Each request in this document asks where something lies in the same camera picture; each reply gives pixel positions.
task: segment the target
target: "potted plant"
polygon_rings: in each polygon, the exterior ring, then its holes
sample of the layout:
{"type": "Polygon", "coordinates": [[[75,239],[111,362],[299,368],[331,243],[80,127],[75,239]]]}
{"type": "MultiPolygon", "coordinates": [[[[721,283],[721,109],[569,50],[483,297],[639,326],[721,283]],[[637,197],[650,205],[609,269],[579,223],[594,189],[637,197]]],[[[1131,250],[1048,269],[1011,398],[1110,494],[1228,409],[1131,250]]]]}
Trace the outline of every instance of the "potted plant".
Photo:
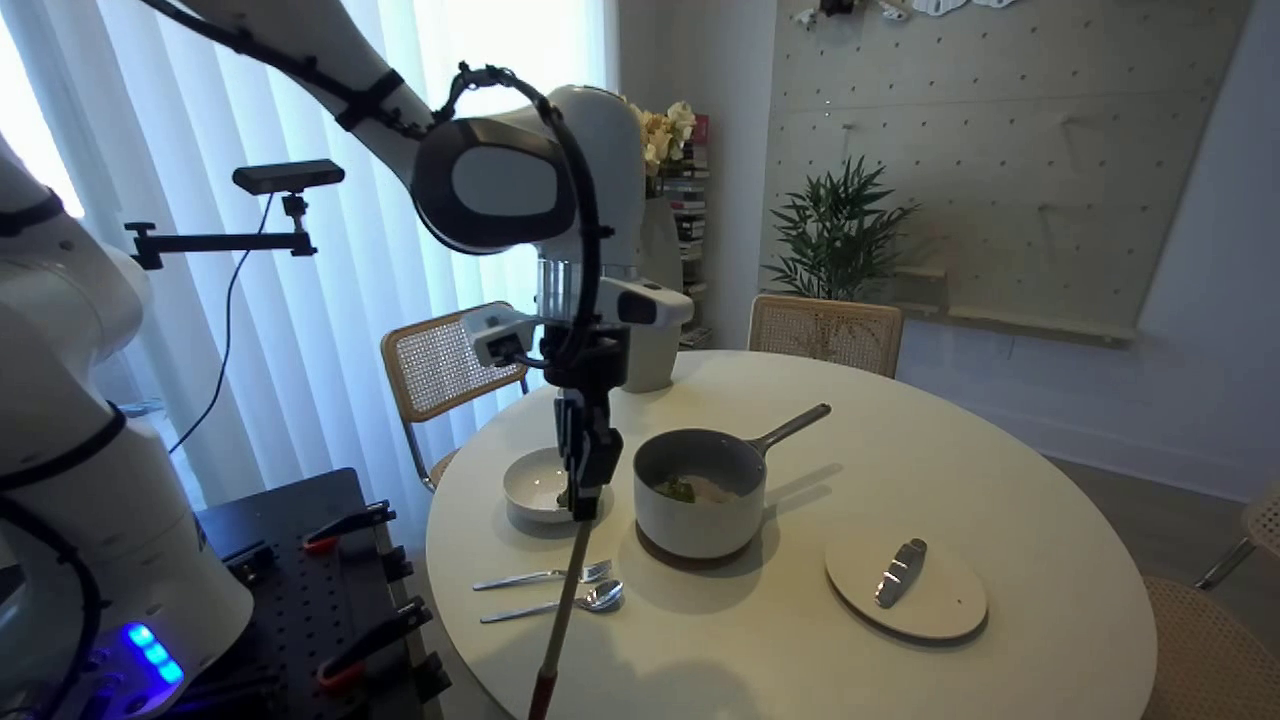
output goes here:
{"type": "Polygon", "coordinates": [[[807,177],[770,210],[779,264],[770,281],[791,297],[857,299],[859,289],[894,264],[894,229],[908,208],[883,208],[883,168],[844,160],[839,173],[807,177]]]}

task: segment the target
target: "black cable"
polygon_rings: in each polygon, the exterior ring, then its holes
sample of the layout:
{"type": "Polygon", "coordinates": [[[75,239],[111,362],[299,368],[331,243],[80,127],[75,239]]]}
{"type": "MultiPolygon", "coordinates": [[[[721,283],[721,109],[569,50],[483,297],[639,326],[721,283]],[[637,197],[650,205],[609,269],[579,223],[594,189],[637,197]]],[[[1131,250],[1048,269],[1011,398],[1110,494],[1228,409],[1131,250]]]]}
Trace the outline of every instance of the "black cable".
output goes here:
{"type": "Polygon", "coordinates": [[[0,520],[9,520],[12,527],[29,531],[31,541],[47,543],[55,551],[60,564],[71,564],[75,580],[80,580],[80,635],[75,635],[75,656],[64,668],[64,679],[50,686],[47,703],[34,707],[34,716],[55,716],[60,703],[69,699],[69,690],[75,686],[80,668],[86,664],[92,640],[98,632],[98,612],[105,612],[105,595],[94,587],[94,577],[86,573],[86,564],[80,560],[75,543],[69,543],[50,523],[42,523],[34,512],[29,512],[22,502],[0,494],[0,520]]]}
{"type": "MultiPolygon", "coordinates": [[[[264,205],[264,216],[257,221],[257,236],[266,229],[266,210],[271,210],[271,199],[264,205]]],[[[214,398],[225,397],[225,384],[228,384],[228,368],[233,368],[233,342],[234,342],[234,283],[239,283],[239,271],[246,264],[252,250],[239,250],[233,276],[228,276],[228,289],[225,289],[225,354],[214,362],[214,381],[211,381],[211,390],[208,390],[208,403],[201,409],[201,417],[168,444],[168,457],[179,453],[197,433],[201,425],[211,417],[214,398]]]]}

